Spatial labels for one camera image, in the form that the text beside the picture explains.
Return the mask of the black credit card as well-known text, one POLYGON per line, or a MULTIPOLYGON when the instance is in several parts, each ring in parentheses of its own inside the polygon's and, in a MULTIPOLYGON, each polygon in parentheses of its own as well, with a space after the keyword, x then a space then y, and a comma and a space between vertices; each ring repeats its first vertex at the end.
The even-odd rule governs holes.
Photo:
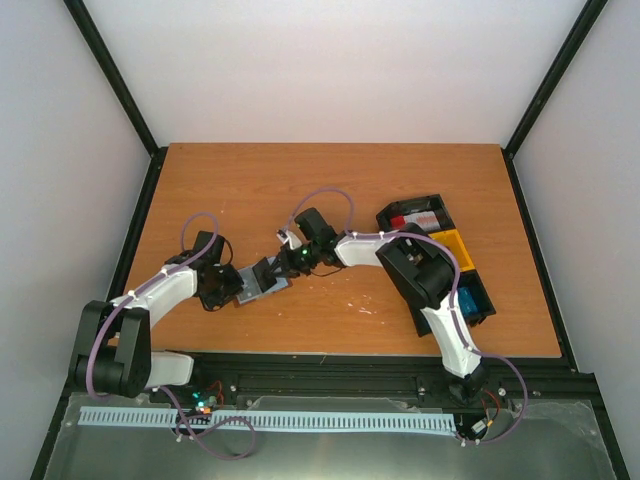
POLYGON ((267 257, 263 257, 251 268, 261 293, 266 293, 273 288, 278 281, 271 263, 267 257))
POLYGON ((245 267, 238 271, 243 281, 242 290, 236 295, 237 303, 245 305, 249 302, 258 300, 264 294, 257 277, 251 267, 245 267))

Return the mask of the brown leather card holder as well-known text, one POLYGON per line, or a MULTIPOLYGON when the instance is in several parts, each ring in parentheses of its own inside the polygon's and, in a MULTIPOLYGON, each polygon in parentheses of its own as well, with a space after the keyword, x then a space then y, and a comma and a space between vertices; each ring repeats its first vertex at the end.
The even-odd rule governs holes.
POLYGON ((280 276, 281 269, 271 271, 276 258, 265 257, 256 264, 241 268, 238 273, 242 280, 242 289, 235 296, 237 306, 247 305, 291 286, 289 278, 280 276))

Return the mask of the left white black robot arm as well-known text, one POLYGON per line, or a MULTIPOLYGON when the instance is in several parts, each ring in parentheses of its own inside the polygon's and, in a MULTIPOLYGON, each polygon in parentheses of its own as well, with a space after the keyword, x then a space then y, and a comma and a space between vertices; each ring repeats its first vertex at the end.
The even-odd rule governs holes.
POLYGON ((99 397, 134 398, 145 390, 172 386, 186 402, 201 400, 208 378, 193 357, 154 351, 151 332, 180 303, 196 298, 214 312, 242 291, 231 261, 230 242, 200 231, 193 247, 166 261, 143 285, 110 301, 91 301, 82 310, 68 369, 71 387, 99 397))

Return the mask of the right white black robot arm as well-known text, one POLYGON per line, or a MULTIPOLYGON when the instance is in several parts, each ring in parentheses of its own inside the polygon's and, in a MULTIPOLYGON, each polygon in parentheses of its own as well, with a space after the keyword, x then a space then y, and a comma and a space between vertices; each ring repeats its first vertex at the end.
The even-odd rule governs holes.
POLYGON ((289 229, 279 230, 277 255, 251 268, 261 290, 280 278, 309 276, 320 263, 338 270, 381 267, 417 323, 427 325, 434 336, 454 401, 466 405, 478 397, 487 371, 464 322, 457 299, 461 272, 450 250, 414 223, 389 232, 338 233, 315 208, 302 212, 295 222, 305 240, 289 229))

